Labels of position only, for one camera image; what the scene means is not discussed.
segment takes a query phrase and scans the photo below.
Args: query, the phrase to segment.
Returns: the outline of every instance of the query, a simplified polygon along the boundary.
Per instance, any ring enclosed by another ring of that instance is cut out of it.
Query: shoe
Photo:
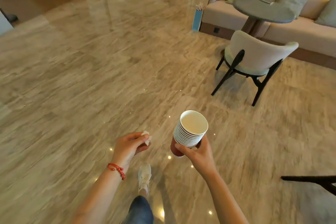
[[[139,190],[144,189],[147,192],[147,196],[149,195],[149,180],[151,179],[152,171],[151,166],[149,164],[144,164],[140,167],[138,172],[139,179]]]

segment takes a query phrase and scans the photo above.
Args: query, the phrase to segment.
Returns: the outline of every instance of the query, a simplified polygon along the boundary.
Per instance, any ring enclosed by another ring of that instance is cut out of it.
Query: stack of paper cups
[[[175,142],[192,148],[196,146],[208,130],[206,118],[196,111],[185,111],[176,125],[170,150],[175,156],[183,154],[175,148]]]

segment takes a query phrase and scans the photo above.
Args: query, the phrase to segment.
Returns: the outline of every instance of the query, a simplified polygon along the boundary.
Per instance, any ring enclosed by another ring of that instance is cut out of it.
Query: round table
[[[241,30],[254,37],[258,35],[265,21],[289,23],[295,19],[294,12],[279,3],[269,4],[262,0],[234,0],[233,7],[249,17]]]

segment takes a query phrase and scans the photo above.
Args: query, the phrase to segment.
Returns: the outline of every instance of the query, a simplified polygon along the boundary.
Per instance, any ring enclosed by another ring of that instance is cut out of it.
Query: forearm
[[[220,224],[248,224],[229,188],[218,173],[205,177]]]
[[[121,177],[118,171],[106,168],[91,188],[83,204],[76,211],[72,223],[102,223],[120,181]]]

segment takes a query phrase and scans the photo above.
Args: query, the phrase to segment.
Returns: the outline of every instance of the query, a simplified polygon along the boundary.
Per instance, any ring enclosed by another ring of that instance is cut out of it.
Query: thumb
[[[189,149],[188,147],[182,145],[182,144],[175,144],[176,149],[178,149],[180,152],[182,152],[184,155],[186,155],[190,160],[192,159],[193,155],[195,154],[194,150]]]
[[[149,138],[148,134],[144,134],[143,136],[137,138],[134,140],[134,144],[136,145],[136,147],[139,147],[140,145],[142,145],[147,139]]]

